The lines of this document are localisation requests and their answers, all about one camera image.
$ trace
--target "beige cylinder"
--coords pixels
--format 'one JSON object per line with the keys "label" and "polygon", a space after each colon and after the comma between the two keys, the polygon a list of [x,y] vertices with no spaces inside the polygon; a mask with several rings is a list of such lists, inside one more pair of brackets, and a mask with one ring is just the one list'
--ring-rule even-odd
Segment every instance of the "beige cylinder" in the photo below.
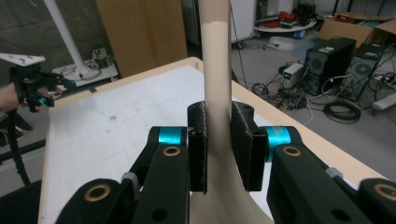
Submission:
{"label": "beige cylinder", "polygon": [[200,0],[208,127],[208,191],[191,195],[191,223],[273,223],[245,192],[231,145],[230,1]]}

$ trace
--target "beige pole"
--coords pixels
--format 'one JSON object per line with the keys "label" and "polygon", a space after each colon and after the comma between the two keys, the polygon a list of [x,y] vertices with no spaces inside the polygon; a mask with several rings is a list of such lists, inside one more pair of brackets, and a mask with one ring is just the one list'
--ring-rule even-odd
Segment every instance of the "beige pole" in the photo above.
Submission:
{"label": "beige pole", "polygon": [[208,127],[208,191],[191,195],[191,223],[273,223],[245,192],[231,147],[230,1],[200,0]]}

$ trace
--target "computer tower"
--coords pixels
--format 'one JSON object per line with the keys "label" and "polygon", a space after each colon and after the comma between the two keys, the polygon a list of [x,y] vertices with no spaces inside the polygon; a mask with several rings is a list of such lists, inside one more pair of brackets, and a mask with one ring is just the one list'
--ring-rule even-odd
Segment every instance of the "computer tower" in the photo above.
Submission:
{"label": "computer tower", "polygon": [[[304,66],[308,67],[308,75],[304,83],[308,83],[309,88],[305,88],[308,93],[313,95],[321,94],[322,86],[331,77],[343,76],[349,66],[350,59],[355,49],[356,40],[333,37],[327,41],[317,44],[309,49],[305,55]],[[330,82],[329,89],[341,80]]]}
{"label": "computer tower", "polygon": [[358,101],[361,98],[361,94],[381,60],[384,51],[385,48],[379,45],[361,44],[346,70],[346,73],[350,76],[345,77],[340,86],[341,97],[352,101]]}

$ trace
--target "cardboard box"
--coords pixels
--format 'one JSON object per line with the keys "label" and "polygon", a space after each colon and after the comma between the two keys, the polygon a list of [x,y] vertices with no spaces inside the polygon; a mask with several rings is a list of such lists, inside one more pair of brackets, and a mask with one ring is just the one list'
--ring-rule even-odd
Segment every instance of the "cardboard box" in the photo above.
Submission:
{"label": "cardboard box", "polygon": [[179,0],[96,0],[122,77],[187,58]]}
{"label": "cardboard box", "polygon": [[[356,39],[355,48],[358,48],[363,42],[383,45],[389,34],[396,34],[396,19],[369,17],[357,13],[343,13],[339,16],[348,18],[352,23],[337,21],[336,17],[326,19],[320,29],[319,39],[328,40],[334,36]],[[381,23],[376,27],[368,27],[357,24],[361,21],[379,21]]]}

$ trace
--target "floor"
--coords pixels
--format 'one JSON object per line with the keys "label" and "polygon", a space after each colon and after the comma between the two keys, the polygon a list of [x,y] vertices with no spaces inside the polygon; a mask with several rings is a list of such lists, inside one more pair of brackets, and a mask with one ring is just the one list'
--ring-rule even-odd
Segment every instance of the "floor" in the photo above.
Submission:
{"label": "floor", "polygon": [[[244,49],[233,48],[233,71],[243,86],[245,86],[244,74],[249,88],[254,83],[268,83],[276,76],[280,66],[289,62],[303,62],[306,50],[318,42],[317,36],[318,32],[307,32],[303,39],[295,39],[294,49],[288,51],[265,47],[271,37],[269,35],[248,39],[244,41]],[[384,66],[385,69],[394,71],[391,61]],[[278,83],[279,81],[271,84],[270,91],[277,90],[280,87]],[[361,97],[361,108],[370,105],[368,98],[370,95]],[[326,103],[327,100],[326,97],[321,97],[312,101]],[[307,123],[306,127],[378,171],[381,175],[396,181],[396,139],[394,133],[396,130],[396,106],[375,114],[369,106],[361,111],[360,120],[354,124],[337,123],[327,118],[322,111],[319,111],[323,105],[308,104],[308,106],[312,110],[312,117],[306,108],[280,109],[302,124]]]}
{"label": "floor", "polygon": [[[245,86],[243,74],[245,74],[248,87],[251,87],[254,83],[268,83],[276,76],[280,66],[288,62],[304,60],[306,50],[316,44],[317,34],[315,32],[307,32],[303,39],[294,40],[294,49],[288,51],[265,47],[266,41],[268,41],[270,36],[248,39],[244,41],[244,49],[241,50],[233,48],[232,68],[240,84]],[[107,82],[101,81],[97,85],[106,84]],[[276,83],[271,86],[274,90],[277,89]],[[394,148],[396,143],[396,138],[394,137],[396,106],[386,111],[378,112],[375,116],[370,109],[363,110],[361,119],[355,124],[334,122],[328,119],[321,111],[314,110],[321,109],[320,106],[310,106],[312,107],[312,118],[308,109],[291,111],[282,109],[282,111],[301,123],[307,123],[310,120],[306,125],[309,129],[369,165],[385,177],[396,181],[394,165],[396,161],[396,149]],[[19,110],[19,113],[35,128],[33,132],[26,134],[20,140],[21,147],[46,137],[48,129],[47,108],[37,114],[31,114],[26,108],[23,108]],[[0,153],[7,150],[7,147],[0,148]],[[23,159],[31,180],[40,179],[43,172],[44,148],[24,154]],[[0,183],[0,196],[22,187],[22,182],[16,173],[13,161],[4,161],[0,164]]]}

